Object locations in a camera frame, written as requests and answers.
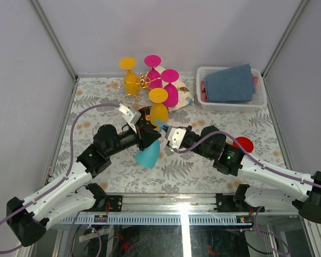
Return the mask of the teal wine glass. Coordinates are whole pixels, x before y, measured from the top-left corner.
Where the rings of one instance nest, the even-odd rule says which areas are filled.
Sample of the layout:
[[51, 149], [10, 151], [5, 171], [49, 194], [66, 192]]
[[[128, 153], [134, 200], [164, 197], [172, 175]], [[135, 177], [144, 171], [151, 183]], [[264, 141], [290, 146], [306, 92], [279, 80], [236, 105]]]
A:
[[[160, 120], [156, 120], [156, 123], [160, 126], [160, 128], [156, 130], [158, 133], [161, 133], [162, 129], [166, 130], [166, 127], [169, 126], [167, 123], [161, 122]], [[161, 143], [158, 139], [148, 148], [139, 150], [135, 155], [135, 161], [145, 168], [154, 168], [159, 157], [160, 147]]]

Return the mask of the yellow wine glass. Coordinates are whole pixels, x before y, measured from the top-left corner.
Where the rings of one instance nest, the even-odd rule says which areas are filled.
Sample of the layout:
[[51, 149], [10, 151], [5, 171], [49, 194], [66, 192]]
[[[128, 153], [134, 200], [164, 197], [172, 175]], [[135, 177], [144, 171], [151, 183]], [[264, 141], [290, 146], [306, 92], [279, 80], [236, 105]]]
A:
[[124, 89], [128, 96], [136, 96], [140, 92], [139, 77], [133, 71], [136, 60], [133, 57], [124, 57], [119, 61], [119, 67], [126, 71], [124, 76]]
[[153, 126], [158, 126], [156, 120], [167, 123], [169, 113], [167, 107], [163, 104], [168, 98], [168, 93], [163, 88], [154, 88], [149, 92], [149, 100], [153, 103], [150, 109], [150, 122]]

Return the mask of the gold wine glass rack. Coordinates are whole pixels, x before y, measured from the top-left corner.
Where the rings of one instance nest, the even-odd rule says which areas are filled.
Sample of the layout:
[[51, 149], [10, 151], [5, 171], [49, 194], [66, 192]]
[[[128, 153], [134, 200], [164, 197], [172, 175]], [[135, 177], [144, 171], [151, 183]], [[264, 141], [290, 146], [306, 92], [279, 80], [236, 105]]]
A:
[[152, 102], [150, 108], [149, 121], [153, 126], [158, 126], [157, 120], [167, 123], [169, 121], [168, 108], [164, 105], [165, 100], [168, 98], [168, 93], [162, 86], [161, 77], [158, 75], [153, 78], [149, 72], [145, 75], [128, 70], [123, 79], [115, 79], [111, 83], [111, 87], [118, 89], [123, 88], [126, 92], [125, 102], [127, 104], [139, 105], [141, 101], [140, 93], [143, 90], [148, 91], [149, 101]]

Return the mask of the red wine glass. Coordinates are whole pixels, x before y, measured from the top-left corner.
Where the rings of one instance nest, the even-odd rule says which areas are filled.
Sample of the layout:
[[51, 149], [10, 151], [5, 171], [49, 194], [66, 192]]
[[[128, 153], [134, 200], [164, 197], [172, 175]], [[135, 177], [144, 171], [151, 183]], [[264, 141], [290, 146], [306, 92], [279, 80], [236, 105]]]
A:
[[246, 137], [237, 137], [235, 139], [236, 141], [233, 142], [234, 147], [240, 148], [241, 146], [247, 153], [251, 153], [254, 150], [254, 144], [250, 139]]

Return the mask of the magenta wine glass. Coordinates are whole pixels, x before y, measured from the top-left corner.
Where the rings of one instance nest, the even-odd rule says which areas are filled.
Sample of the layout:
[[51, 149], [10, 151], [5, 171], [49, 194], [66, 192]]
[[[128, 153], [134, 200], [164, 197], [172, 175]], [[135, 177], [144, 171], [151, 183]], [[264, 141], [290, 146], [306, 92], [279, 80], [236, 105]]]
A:
[[163, 87], [161, 74], [156, 70], [156, 67], [161, 64], [161, 61], [161, 58], [157, 55], [149, 55], [144, 59], [145, 65], [149, 68], [146, 77], [150, 90]]
[[179, 73], [174, 69], [166, 69], [161, 73], [161, 79], [167, 82], [164, 89], [168, 93], [167, 99], [163, 104], [168, 108], [173, 108], [178, 104], [179, 94], [176, 86], [173, 84], [179, 79]]

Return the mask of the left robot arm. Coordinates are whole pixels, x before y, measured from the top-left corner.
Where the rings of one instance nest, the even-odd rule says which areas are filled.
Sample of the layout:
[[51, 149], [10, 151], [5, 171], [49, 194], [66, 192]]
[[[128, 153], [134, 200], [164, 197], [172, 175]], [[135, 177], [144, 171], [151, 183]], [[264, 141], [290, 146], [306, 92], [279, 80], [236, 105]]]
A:
[[113, 125], [103, 125], [93, 143], [70, 164], [70, 170], [34, 194], [12, 198], [6, 205], [7, 224], [23, 247], [40, 240], [48, 229], [84, 210], [103, 211], [107, 196], [91, 180], [111, 165], [110, 157], [137, 145], [144, 150], [157, 142], [160, 133], [146, 127], [130, 126], [118, 133]]

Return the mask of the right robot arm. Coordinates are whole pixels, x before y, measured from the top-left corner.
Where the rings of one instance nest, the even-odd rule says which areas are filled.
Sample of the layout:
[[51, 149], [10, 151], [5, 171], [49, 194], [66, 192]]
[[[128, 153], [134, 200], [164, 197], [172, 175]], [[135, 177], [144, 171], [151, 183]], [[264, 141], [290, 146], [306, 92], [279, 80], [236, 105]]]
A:
[[200, 135], [190, 128], [179, 128], [173, 142], [180, 153], [194, 152], [213, 161], [213, 167], [226, 175], [258, 180], [282, 192], [279, 201], [289, 201], [306, 220], [321, 224], [321, 172], [314, 174], [288, 170], [262, 161], [248, 153], [231, 135], [214, 126]]

